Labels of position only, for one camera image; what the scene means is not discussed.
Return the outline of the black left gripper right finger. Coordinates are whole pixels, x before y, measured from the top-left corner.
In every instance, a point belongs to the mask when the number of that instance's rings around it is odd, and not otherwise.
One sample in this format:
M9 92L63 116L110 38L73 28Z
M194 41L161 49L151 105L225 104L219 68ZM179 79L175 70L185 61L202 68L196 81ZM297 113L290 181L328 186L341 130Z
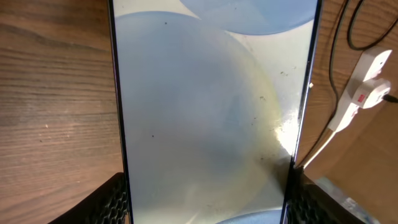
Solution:
M328 180L313 182L299 167L289 170L285 194L288 224L366 224L367 213Z

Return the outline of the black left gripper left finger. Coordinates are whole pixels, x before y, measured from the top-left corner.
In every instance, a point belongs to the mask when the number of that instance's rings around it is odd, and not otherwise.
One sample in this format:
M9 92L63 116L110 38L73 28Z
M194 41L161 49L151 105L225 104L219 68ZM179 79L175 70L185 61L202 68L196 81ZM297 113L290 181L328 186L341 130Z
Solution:
M127 213L126 180L118 172L49 224L124 224Z

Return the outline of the Samsung Galaxy smartphone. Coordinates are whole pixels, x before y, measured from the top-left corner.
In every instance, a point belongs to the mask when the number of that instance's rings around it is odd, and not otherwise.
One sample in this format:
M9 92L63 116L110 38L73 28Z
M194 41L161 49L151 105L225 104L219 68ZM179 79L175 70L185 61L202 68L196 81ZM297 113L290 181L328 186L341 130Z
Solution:
M285 223L314 0L110 0L132 223Z

